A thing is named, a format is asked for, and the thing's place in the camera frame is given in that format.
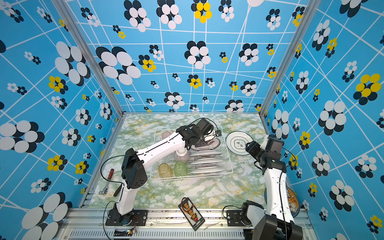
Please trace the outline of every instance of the plate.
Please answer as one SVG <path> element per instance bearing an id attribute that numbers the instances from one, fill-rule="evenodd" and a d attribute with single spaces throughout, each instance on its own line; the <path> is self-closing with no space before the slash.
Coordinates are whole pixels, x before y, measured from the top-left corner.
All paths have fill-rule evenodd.
<path id="1" fill-rule="evenodd" d="M 249 136 L 245 132 L 231 132 L 225 139 L 228 149 L 234 154 L 241 156 L 249 154 L 245 150 L 245 145 L 252 141 L 253 139 L 251 138 L 251 136 Z"/>

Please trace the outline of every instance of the green glass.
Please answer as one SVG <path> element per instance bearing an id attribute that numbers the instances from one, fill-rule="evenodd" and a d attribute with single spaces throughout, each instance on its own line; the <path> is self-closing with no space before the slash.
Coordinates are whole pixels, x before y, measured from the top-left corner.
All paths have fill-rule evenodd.
<path id="1" fill-rule="evenodd" d="M 185 177 L 188 174 L 187 166 L 184 162 L 175 163 L 174 172 L 176 177 Z"/>

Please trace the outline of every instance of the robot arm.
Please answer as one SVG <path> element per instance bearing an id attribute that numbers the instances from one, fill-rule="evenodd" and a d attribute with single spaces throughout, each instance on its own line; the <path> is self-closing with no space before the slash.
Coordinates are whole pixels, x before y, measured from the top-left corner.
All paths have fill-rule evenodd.
<path id="1" fill-rule="evenodd" d="M 267 188 L 267 210 L 257 203 L 246 201 L 242 206 L 242 221 L 254 226 L 253 240 L 280 239 L 301 240 L 303 231 L 295 225 L 286 193 L 286 167 L 280 161 L 284 142 L 269 135 L 262 145 L 247 143 L 246 151 L 256 159 L 262 169 Z"/>

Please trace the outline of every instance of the white plate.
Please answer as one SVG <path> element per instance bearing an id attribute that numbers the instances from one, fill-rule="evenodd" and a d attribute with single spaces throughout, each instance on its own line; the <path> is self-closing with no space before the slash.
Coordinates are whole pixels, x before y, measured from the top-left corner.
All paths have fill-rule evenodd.
<path id="1" fill-rule="evenodd" d="M 195 153 L 192 153 L 189 157 L 202 157 L 202 156 L 214 156 L 214 155 L 221 155 L 221 152 L 218 152 L 216 150 L 205 150 L 205 151 L 198 151 Z"/>
<path id="2" fill-rule="evenodd" d="M 199 167 L 196 168 L 189 173 L 194 174 L 194 173 L 208 173 L 208 172 L 221 172 L 225 171 L 225 169 L 222 169 L 221 167 Z"/>
<path id="3" fill-rule="evenodd" d="M 215 158 L 215 157 L 210 157 L 210 158 L 204 158 L 204 159 L 199 159 L 196 161 L 191 162 L 188 165 L 196 165 L 196 164 L 204 164 L 204 163 L 214 163 L 214 162 L 224 162 L 224 160 Z"/>
<path id="4" fill-rule="evenodd" d="M 249 154 L 245 150 L 245 145 L 252 141 L 253 139 L 251 138 L 251 136 L 249 136 L 245 132 L 231 132 L 225 139 L 228 149 L 234 154 L 241 156 Z"/>

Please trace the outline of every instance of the ratchet wrench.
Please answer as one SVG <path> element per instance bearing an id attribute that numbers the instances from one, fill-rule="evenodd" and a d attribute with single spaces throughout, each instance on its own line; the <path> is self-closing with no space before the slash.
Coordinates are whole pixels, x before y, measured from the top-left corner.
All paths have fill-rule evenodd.
<path id="1" fill-rule="evenodd" d="M 108 175 L 108 180 L 110 180 L 112 178 L 112 175 L 113 175 L 113 169 L 111 169 L 111 171 L 109 172 L 109 175 Z M 107 194 L 108 192 L 108 185 L 109 185 L 109 181 L 107 181 L 107 184 L 105 185 L 105 187 L 99 192 L 99 194 Z"/>

